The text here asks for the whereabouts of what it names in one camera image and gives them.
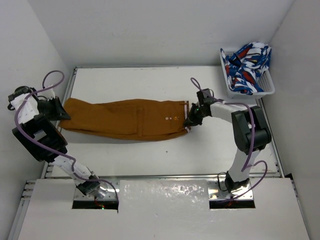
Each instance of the white laundry basket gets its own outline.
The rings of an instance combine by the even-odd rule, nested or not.
[[[237,50],[223,50],[226,56],[232,56]],[[260,99],[265,95],[274,94],[275,93],[275,86],[271,79],[269,70],[265,71],[263,75],[257,79],[257,83],[259,87],[263,90],[263,92],[257,92],[252,95],[246,95],[240,92],[231,91],[228,84],[227,72],[224,64],[224,59],[220,52],[220,60],[222,65],[222,70],[224,74],[225,84],[226,84],[226,93],[230,99]]]

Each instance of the purple cable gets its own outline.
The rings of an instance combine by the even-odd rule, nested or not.
[[[46,79],[47,79],[47,77],[48,77],[50,74],[52,74],[52,73],[61,73],[61,74],[62,74],[62,78],[61,78],[61,80],[60,80],[58,83],[56,83],[56,84],[54,84],[54,85],[52,85],[52,86],[49,86],[49,87],[45,87]],[[73,174],[74,174],[78,179],[83,180],[83,181],[87,181],[87,182],[100,182],[100,181],[101,181],[101,182],[104,182],[104,183],[109,184],[109,185],[113,188],[113,190],[114,190],[115,197],[116,197],[116,201],[117,201],[117,205],[119,205],[119,198],[118,198],[118,194],[117,194],[116,188],[113,186],[113,184],[112,184],[111,182],[109,182],[109,181],[107,181],[107,180],[104,180],[104,179],[86,179],[86,178],[83,178],[83,177],[79,176],[78,174],[76,174],[76,173],[74,172],[74,171],[75,171],[75,164],[76,164],[76,161],[77,161],[77,160],[76,160],[73,156],[70,156],[70,155],[64,154],[64,153],[62,153],[62,152],[59,152],[59,151],[57,151],[57,150],[55,150],[55,149],[53,149],[53,148],[51,148],[51,147],[48,147],[48,146],[46,146],[46,145],[44,145],[44,144],[42,144],[42,143],[34,140],[32,137],[30,137],[30,136],[22,129],[22,127],[21,127],[20,124],[19,124],[19,121],[18,121],[19,113],[20,113],[21,109],[25,106],[28,98],[31,97],[32,95],[35,95],[35,94],[38,94],[38,93],[47,91],[47,90],[49,90],[49,89],[55,88],[56,86],[58,86],[59,84],[61,84],[61,83],[64,81],[64,79],[65,79],[64,73],[63,73],[62,71],[59,71],[59,70],[50,71],[50,72],[48,72],[48,73],[45,75],[45,77],[44,77],[44,79],[43,79],[43,81],[42,81],[42,87],[43,87],[43,89],[29,93],[29,94],[24,98],[23,103],[22,103],[22,104],[19,106],[19,108],[17,109],[17,111],[16,111],[16,113],[15,113],[15,115],[14,115],[14,123],[15,123],[15,125],[16,125],[16,128],[19,130],[19,132],[20,132],[26,139],[28,139],[28,140],[29,140],[30,142],[32,142],[33,144],[35,144],[35,145],[37,145],[37,146],[39,146],[39,147],[41,147],[41,148],[43,148],[43,149],[45,149],[45,150],[47,150],[47,151],[49,151],[49,152],[52,152],[52,153],[54,153],[54,154],[57,154],[57,155],[59,155],[59,156],[65,157],[65,158],[67,158],[67,159],[71,159],[71,160],[73,161],[73,162],[72,162],[72,165],[71,165],[72,172],[73,172]]]
[[[193,84],[197,89],[199,89],[201,92],[203,92],[205,95],[207,95],[207,93],[206,93],[205,91],[203,91],[203,89],[201,88],[200,83],[199,83],[194,77],[191,77],[190,80],[191,80],[192,84]],[[221,100],[221,99],[215,98],[213,95],[212,95],[212,96],[209,96],[209,97],[210,97],[211,99],[219,102],[219,103],[223,103],[223,102],[224,102],[224,101]],[[248,191],[246,191],[246,192],[244,192],[244,193],[242,193],[242,194],[240,194],[240,195],[237,195],[237,196],[231,198],[230,200],[228,199],[228,200],[226,200],[226,201],[221,201],[221,203],[223,203],[223,202],[229,202],[229,201],[232,201],[232,200],[234,200],[234,199],[238,199],[238,198],[242,197],[243,195],[245,195],[246,193],[248,193],[249,191],[251,191],[252,189],[254,189],[254,188],[255,188],[259,183],[261,183],[261,181],[265,178],[265,176],[267,175],[267,171],[268,171],[268,164],[267,164],[267,162],[264,161],[264,160],[257,161],[255,164],[253,164],[253,166],[252,166],[252,165],[248,165],[248,163],[249,163],[249,161],[250,161],[250,158],[251,158],[251,155],[252,155],[252,153],[253,153],[253,151],[254,151],[254,144],[255,144],[255,120],[254,120],[254,116],[253,116],[253,114],[252,114],[252,111],[251,111],[249,105],[247,105],[247,104],[245,104],[245,103],[242,103],[242,102],[233,102],[233,103],[224,102],[223,104],[225,104],[225,105],[243,105],[243,106],[245,106],[245,107],[248,109],[248,112],[249,112],[250,121],[251,121],[251,126],[252,126],[252,128],[251,128],[251,139],[252,139],[252,141],[250,142],[250,148],[249,148],[248,157],[246,158],[246,161],[245,161],[245,163],[244,163],[244,165],[243,165],[243,167],[242,167],[242,169],[241,169],[241,172],[244,172],[244,171],[245,171],[246,169],[248,169],[248,168],[255,167],[256,165],[258,165],[258,164],[260,164],[260,163],[264,163],[264,165],[265,165],[265,171],[264,171],[262,177],[259,179],[259,181],[257,181]]]

